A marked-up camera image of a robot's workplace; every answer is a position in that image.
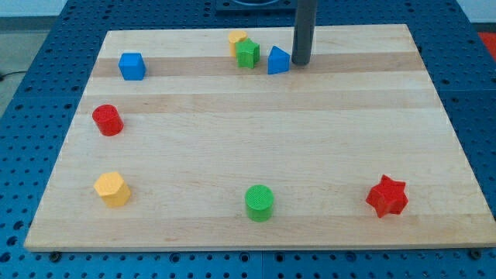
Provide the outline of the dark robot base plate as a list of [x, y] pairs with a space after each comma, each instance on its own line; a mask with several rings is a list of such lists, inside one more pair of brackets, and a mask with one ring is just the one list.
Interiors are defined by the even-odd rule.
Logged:
[[221, 12], [294, 11], [296, 0], [215, 0], [215, 10]]

